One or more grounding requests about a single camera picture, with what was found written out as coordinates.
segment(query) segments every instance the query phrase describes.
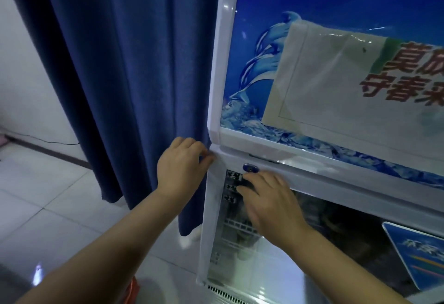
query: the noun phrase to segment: orange stripe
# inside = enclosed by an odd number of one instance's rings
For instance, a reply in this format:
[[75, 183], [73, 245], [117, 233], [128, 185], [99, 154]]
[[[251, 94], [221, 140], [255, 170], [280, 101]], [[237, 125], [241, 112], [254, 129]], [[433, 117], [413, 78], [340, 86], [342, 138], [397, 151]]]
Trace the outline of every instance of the orange stripe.
[[444, 275], [440, 275], [440, 274], [434, 273], [433, 271], [425, 270], [425, 269], [420, 268], [420, 267], [417, 267], [417, 266], [415, 266], [415, 265], [411, 265], [411, 267], [412, 267], [412, 268], [415, 268], [415, 269], [418, 269], [418, 270], [420, 270], [420, 271], [423, 271], [423, 272], [425, 272], [425, 273], [429, 273], [429, 274], [432, 274], [432, 275], [435, 275], [435, 276], [438, 276], [438, 277], [444, 278]]
[[438, 263], [438, 262], [435, 262], [435, 261], [430, 261], [430, 260], [428, 260], [428, 259], [426, 259], [424, 257], [419, 257], [419, 256], [414, 256], [414, 255], [410, 255], [410, 257], [412, 257], [414, 259], [417, 259], [417, 260], [420, 260], [420, 261], [423, 261], [425, 263], [436, 265], [437, 267], [440, 267], [440, 268], [444, 269], [444, 264], [441, 264], [441, 263]]

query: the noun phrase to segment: chinese character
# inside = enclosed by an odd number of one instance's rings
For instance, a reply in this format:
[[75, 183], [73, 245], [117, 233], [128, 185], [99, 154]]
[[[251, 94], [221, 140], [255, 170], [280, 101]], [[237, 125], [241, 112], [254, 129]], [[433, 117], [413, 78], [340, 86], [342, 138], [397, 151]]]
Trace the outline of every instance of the chinese character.
[[425, 84], [431, 80], [421, 78], [419, 76], [409, 77], [402, 76], [401, 79], [392, 84], [392, 88], [387, 90], [386, 100], [397, 100], [398, 102], [406, 102], [410, 97], [416, 97], [418, 91], [424, 89]]
[[403, 43], [395, 57], [385, 64], [383, 71], [398, 69], [402, 72], [412, 73], [418, 67], [419, 61], [431, 48], [431, 45], [421, 43]]
[[[364, 97], [374, 97], [382, 89], [390, 88], [390, 84], [395, 80], [395, 76], [387, 76], [386, 72], [380, 74], [369, 74], [364, 81], [360, 82], [362, 85], [362, 92]], [[374, 87], [373, 91], [369, 93], [370, 88]]]
[[413, 239], [406, 239], [402, 245], [405, 245], [407, 247], [417, 248], [422, 245], [420, 241], [414, 241]]
[[430, 60], [425, 62], [416, 72], [422, 75], [431, 76], [435, 76], [439, 73], [444, 75], [444, 49], [433, 50]]
[[425, 103], [426, 106], [433, 105], [434, 103], [444, 106], [444, 82], [433, 83], [432, 90], [424, 91], [422, 94], [428, 97], [417, 98], [415, 103], [427, 102]]
[[433, 246], [433, 245], [421, 245], [421, 246], [418, 248], [418, 250], [419, 250], [419, 251], [423, 251], [423, 252], [425, 252], [425, 253], [427, 253], [427, 254], [430, 254], [430, 255], [436, 255], [437, 252], [439, 252], [438, 247], [435, 247], [435, 246]]

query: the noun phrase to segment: blue curtain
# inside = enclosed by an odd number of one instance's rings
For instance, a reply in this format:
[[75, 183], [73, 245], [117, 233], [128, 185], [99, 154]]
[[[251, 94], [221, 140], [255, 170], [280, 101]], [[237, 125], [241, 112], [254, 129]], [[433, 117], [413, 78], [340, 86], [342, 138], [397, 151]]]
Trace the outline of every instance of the blue curtain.
[[[143, 200], [176, 136], [209, 145], [217, 0], [15, 1], [104, 200]], [[204, 191], [179, 216], [182, 235], [202, 223]]]

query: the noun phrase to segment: blue sticker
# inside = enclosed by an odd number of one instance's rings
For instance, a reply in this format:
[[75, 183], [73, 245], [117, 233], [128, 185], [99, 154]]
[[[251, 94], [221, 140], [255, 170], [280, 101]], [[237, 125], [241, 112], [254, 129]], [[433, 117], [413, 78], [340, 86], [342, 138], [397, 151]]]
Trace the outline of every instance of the blue sticker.
[[382, 226], [419, 290], [444, 284], [444, 239], [390, 222]]

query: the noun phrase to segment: black wire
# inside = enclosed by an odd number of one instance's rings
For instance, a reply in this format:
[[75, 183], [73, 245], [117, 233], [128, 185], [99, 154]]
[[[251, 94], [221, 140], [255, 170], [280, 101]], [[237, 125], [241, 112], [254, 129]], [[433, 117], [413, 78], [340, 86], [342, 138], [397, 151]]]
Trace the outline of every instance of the black wire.
[[31, 135], [29, 135], [29, 134], [23, 134], [23, 133], [18, 133], [18, 132], [11, 131], [11, 130], [7, 129], [6, 127], [4, 127], [3, 125], [0, 125], [0, 129], [5, 130], [6, 132], [10, 132], [10, 133], [18, 134], [18, 135], [20, 135], [20, 136], [34, 138], [34, 139], [37, 139], [37, 140], [43, 141], [44, 143], [48, 143], [48, 144], [62, 144], [62, 145], [79, 145], [79, 144], [80, 144], [80, 143], [77, 143], [77, 144], [67, 144], [67, 143], [59, 143], [58, 141], [46, 141], [46, 140], [43, 140], [43, 139], [40, 139], [40, 138], [37, 138], [37, 137], [31, 136]]

